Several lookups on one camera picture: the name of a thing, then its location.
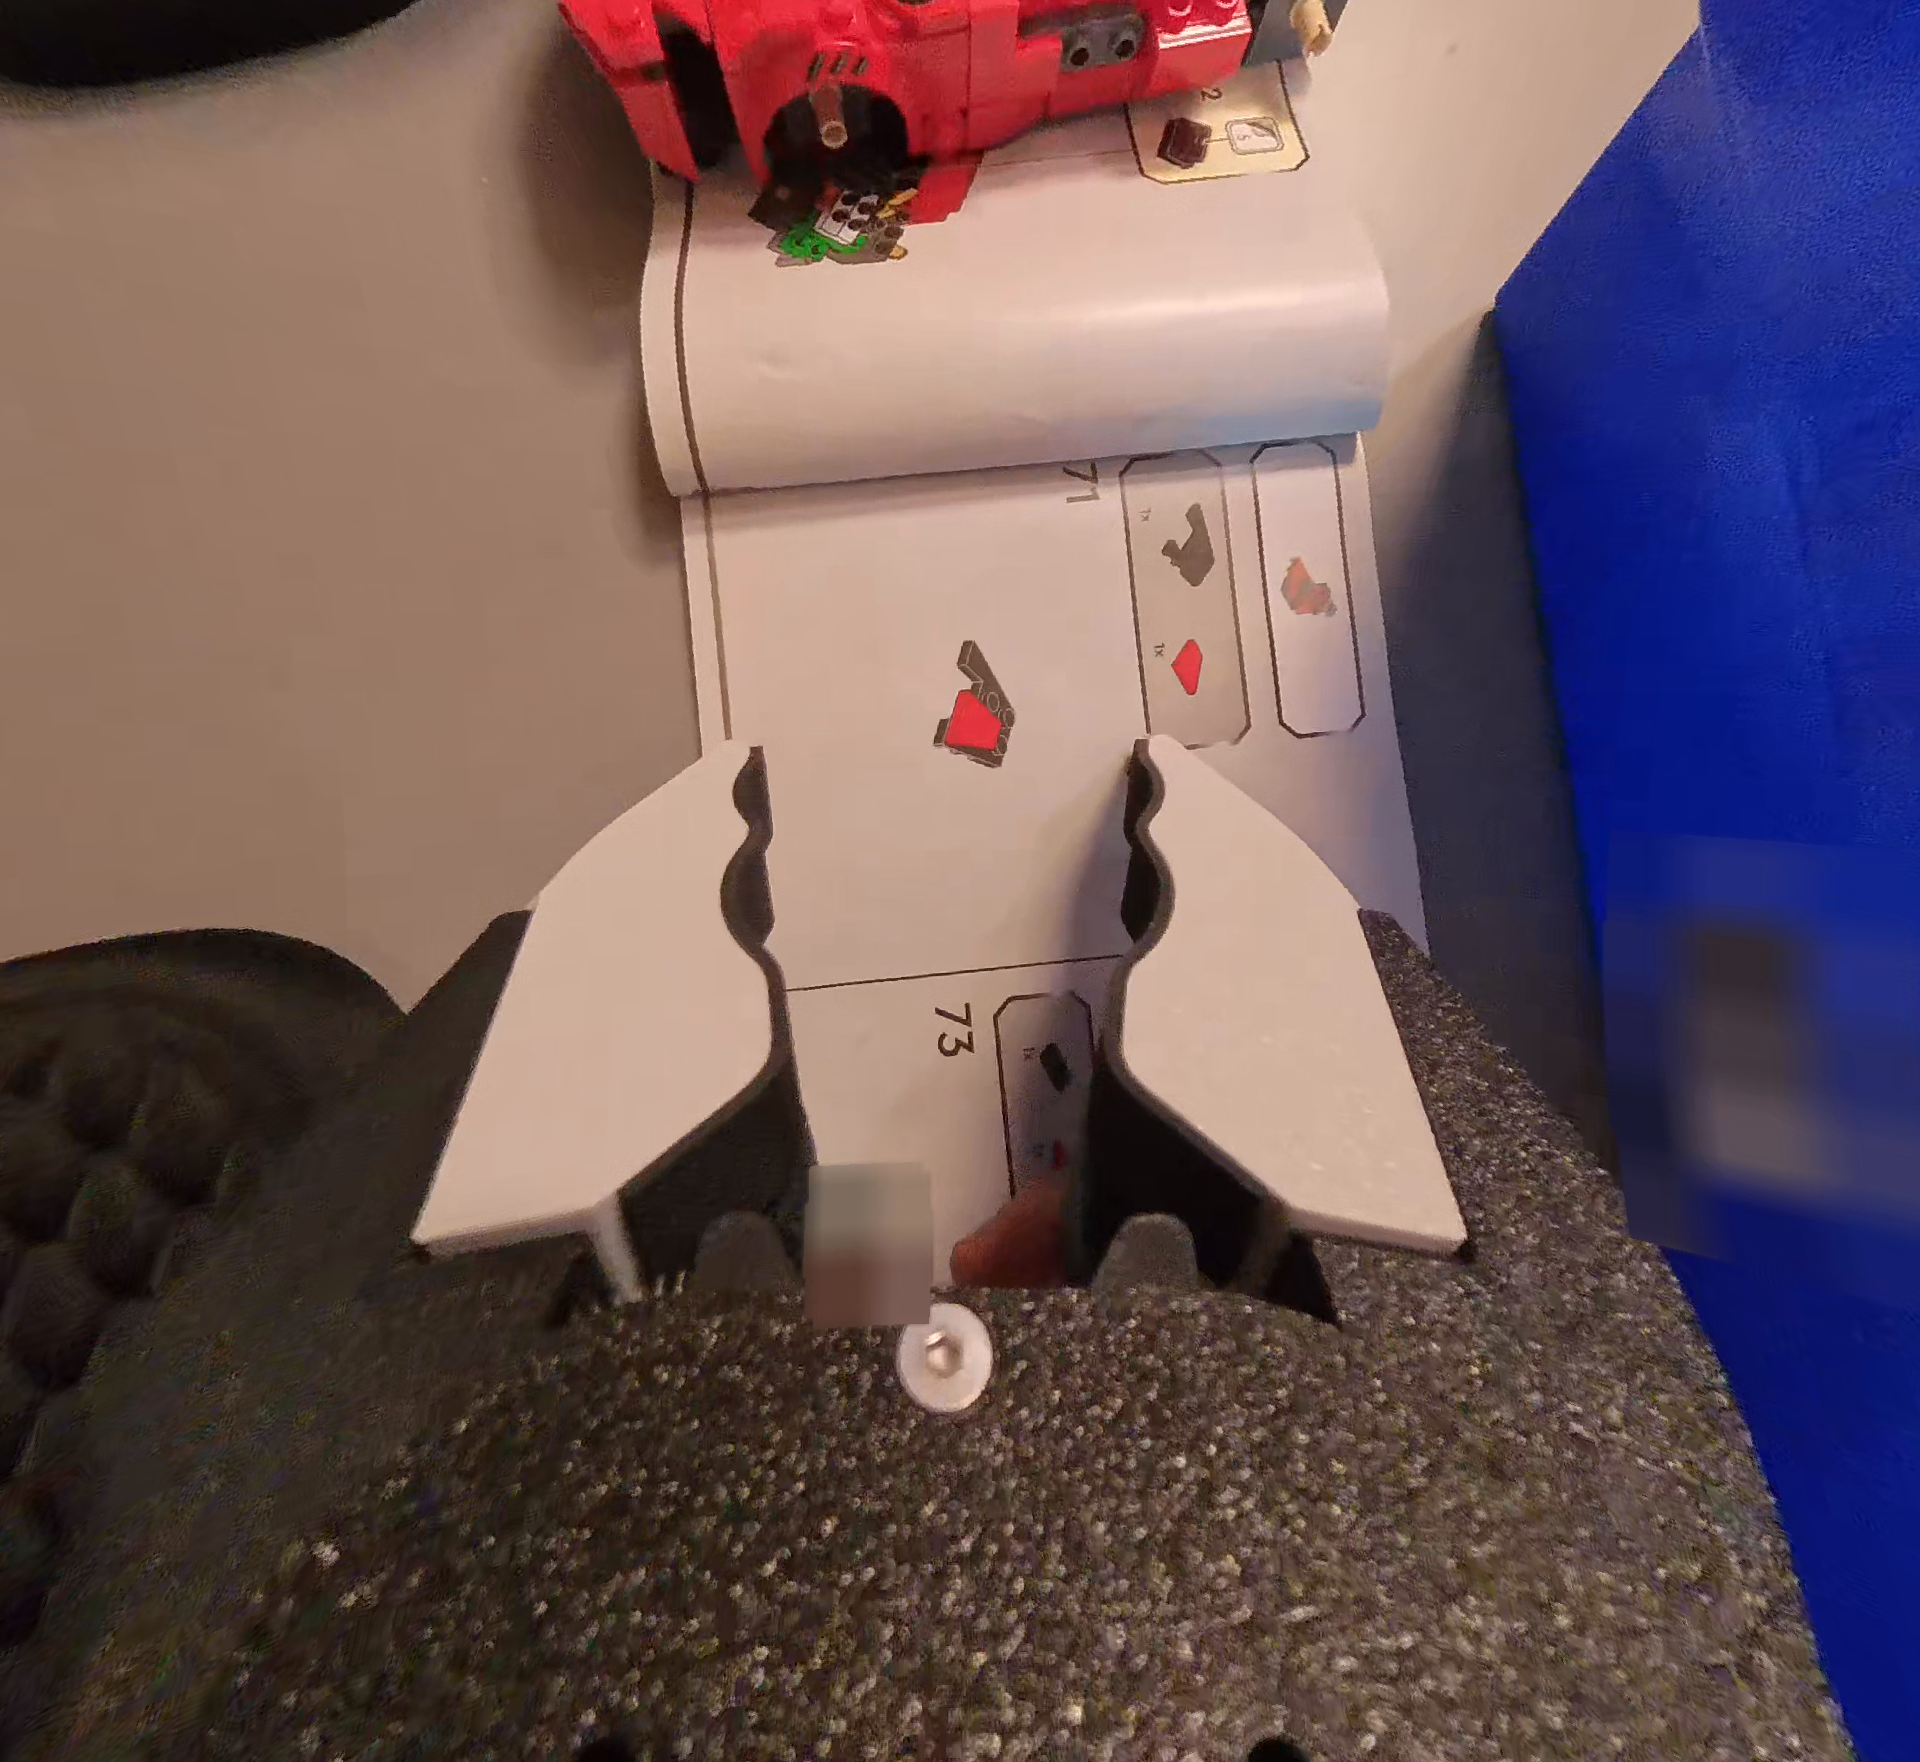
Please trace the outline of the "black bumpy cushion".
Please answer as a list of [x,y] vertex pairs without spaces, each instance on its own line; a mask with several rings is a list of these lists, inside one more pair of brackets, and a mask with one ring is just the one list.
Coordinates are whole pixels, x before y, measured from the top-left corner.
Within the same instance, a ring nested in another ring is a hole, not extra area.
[[5,963],[5,1654],[75,1529],[56,1431],[103,1336],[398,1018],[371,976],[285,932],[131,932]]

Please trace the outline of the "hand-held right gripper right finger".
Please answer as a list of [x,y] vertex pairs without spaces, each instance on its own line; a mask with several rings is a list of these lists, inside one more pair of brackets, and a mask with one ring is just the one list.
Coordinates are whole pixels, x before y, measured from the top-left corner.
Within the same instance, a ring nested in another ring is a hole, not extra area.
[[1299,1237],[1470,1243],[1347,887],[1171,738],[1137,741],[1120,961],[1083,1146],[1083,1273],[1167,1220],[1188,1272],[1267,1289]]

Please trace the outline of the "blue plastic storage bin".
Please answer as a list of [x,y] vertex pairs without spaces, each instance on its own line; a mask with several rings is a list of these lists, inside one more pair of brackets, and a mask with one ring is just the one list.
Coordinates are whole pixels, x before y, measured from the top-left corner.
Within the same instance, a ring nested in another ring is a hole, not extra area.
[[1628,1222],[1917,1757],[1919,0],[1700,0],[1496,302]]

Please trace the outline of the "lego instruction booklet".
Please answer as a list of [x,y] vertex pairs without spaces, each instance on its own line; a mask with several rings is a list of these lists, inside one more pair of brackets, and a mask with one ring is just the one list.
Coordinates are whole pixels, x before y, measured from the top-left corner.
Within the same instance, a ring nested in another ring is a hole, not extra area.
[[1385,286],[1309,68],[1048,124],[887,259],[727,169],[639,302],[702,747],[763,751],[815,1145],[922,1163],[935,1263],[1086,1113],[1137,739],[1425,932],[1358,435]]

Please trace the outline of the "person's right hand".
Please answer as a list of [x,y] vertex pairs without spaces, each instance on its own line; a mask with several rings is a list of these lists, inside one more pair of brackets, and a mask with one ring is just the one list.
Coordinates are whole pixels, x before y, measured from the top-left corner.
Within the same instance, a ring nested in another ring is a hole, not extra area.
[[1072,1282],[1074,1178],[1050,1173],[1021,1186],[951,1250],[951,1279],[976,1289],[1056,1289]]

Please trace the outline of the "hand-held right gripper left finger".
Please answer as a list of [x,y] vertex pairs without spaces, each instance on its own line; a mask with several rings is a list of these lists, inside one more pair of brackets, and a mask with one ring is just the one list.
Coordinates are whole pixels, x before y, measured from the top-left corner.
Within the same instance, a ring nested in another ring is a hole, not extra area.
[[810,1167],[766,850],[763,750],[730,741],[541,890],[413,1239],[434,1256],[582,1237],[616,1298],[770,1215]]

